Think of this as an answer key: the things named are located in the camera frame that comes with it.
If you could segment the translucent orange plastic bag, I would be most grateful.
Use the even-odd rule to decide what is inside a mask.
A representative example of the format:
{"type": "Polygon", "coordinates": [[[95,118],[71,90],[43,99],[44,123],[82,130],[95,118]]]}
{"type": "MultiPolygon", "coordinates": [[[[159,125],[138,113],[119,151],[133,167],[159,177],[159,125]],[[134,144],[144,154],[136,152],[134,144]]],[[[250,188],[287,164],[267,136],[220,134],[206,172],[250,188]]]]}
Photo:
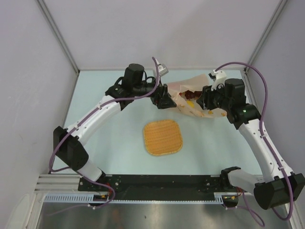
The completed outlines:
{"type": "Polygon", "coordinates": [[[170,108],[169,110],[200,118],[226,117],[226,111],[220,108],[212,110],[202,109],[196,102],[202,95],[203,87],[208,85],[209,81],[205,74],[187,80],[168,83],[168,93],[177,105],[175,108],[170,108]]]}

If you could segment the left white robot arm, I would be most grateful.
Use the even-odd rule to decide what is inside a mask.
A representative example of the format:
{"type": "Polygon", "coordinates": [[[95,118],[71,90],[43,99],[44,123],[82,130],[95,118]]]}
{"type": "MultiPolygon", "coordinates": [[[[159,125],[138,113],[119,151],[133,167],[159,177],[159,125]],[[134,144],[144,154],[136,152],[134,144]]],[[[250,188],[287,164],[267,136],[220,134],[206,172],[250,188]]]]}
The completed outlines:
{"type": "Polygon", "coordinates": [[[131,63],[124,75],[117,79],[104,97],[83,118],[67,128],[58,126],[53,131],[51,162],[58,157],[67,168],[89,179],[89,186],[99,191],[105,186],[105,173],[90,159],[84,146],[90,137],[109,118],[121,112],[135,100],[150,98],[158,109],[175,108],[177,105],[161,77],[168,73],[165,65],[156,62],[154,75],[149,77],[140,64],[131,63]]]}

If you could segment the woven bamboo tray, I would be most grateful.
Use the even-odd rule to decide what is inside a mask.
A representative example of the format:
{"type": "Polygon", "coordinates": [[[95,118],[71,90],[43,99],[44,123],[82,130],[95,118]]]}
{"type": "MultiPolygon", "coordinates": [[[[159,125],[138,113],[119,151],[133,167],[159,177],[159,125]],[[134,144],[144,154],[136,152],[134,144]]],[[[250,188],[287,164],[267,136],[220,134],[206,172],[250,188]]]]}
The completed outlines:
{"type": "Polygon", "coordinates": [[[174,154],[183,147],[183,137],[178,123],[171,119],[149,122],[143,128],[144,144],[153,156],[174,154]]]}

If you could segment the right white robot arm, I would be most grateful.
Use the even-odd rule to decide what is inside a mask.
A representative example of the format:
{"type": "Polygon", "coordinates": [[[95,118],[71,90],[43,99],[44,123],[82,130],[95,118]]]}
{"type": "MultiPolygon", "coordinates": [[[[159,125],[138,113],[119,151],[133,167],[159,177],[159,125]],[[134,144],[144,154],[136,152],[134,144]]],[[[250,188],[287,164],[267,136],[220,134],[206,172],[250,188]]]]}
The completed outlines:
{"type": "Polygon", "coordinates": [[[296,201],[305,186],[303,174],[296,174],[272,143],[258,109],[246,101],[241,79],[228,79],[215,89],[204,86],[197,103],[205,110],[220,108],[251,148],[262,171],[262,179],[230,167],[221,171],[220,187],[232,191],[239,187],[252,195],[262,209],[275,208],[296,201]]]}

